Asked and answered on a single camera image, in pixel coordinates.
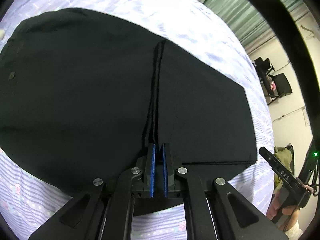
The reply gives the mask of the person right hand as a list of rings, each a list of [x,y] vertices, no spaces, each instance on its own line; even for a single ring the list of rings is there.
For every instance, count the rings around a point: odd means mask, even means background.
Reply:
[[[266,217],[270,220],[274,219],[278,213],[287,216],[287,220],[278,226],[279,230],[287,235],[290,240],[297,240],[303,234],[303,230],[299,227],[298,216],[299,209],[295,205],[280,207],[279,191],[275,191],[274,197],[268,207]]]

